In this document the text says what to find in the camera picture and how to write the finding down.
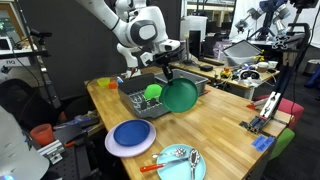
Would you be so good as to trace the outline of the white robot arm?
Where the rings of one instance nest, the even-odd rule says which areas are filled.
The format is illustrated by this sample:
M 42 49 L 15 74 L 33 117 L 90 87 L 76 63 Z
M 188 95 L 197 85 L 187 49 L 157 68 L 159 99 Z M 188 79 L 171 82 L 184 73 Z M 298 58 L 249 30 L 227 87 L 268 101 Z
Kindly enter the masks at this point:
M 117 51 L 126 60 L 126 78 L 139 76 L 138 59 L 133 53 L 148 48 L 140 59 L 145 66 L 153 62 L 156 54 L 179 48 L 178 40 L 170 39 L 159 7 L 147 5 L 147 0 L 116 0 L 112 10 L 105 0 L 76 0 L 93 14 L 119 40 Z

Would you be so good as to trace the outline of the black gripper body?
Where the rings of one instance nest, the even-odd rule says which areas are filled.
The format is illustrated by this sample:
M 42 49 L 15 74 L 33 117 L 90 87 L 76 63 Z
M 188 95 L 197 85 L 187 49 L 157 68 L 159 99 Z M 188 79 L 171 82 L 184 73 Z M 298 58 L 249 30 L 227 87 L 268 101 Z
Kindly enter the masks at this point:
M 148 62 L 148 65 L 158 64 L 168 66 L 170 62 L 177 61 L 180 59 L 182 51 L 183 48 L 178 48 L 170 52 L 156 54 L 153 56 L 153 60 Z

